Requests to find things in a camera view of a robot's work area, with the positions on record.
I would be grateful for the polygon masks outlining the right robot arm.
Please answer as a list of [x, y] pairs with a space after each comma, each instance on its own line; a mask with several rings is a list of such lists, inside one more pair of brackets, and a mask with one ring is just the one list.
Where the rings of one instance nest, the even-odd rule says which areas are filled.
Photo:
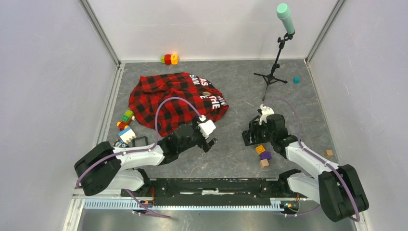
[[283, 196], [302, 194], [318, 203], [333, 222], [358, 219], [369, 201], [356, 169], [331, 162], [290, 135], [283, 115], [256, 116], [242, 132], [246, 146], [270, 143], [274, 152], [299, 165], [279, 175], [278, 191]]

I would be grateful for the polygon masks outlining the red black plaid shirt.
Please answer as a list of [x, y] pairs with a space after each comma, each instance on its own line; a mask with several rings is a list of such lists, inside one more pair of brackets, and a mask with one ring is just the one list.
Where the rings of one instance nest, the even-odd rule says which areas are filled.
[[[203, 96], [205, 91], [211, 96]], [[141, 76], [128, 106], [141, 125], [156, 129], [161, 137], [196, 116], [217, 122], [229, 108], [223, 94], [209, 80], [186, 72]]]

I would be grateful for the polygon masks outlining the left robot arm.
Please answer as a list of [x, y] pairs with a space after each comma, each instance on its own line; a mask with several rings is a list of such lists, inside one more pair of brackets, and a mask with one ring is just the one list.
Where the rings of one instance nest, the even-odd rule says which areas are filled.
[[146, 196], [151, 191], [151, 183], [139, 167], [169, 164], [195, 146], [208, 152], [217, 142], [216, 138], [210, 138], [215, 129], [215, 124], [208, 120], [197, 125], [182, 125], [157, 144], [117, 148], [107, 141], [101, 142], [75, 163], [77, 187], [86, 196], [106, 189], [128, 189]]

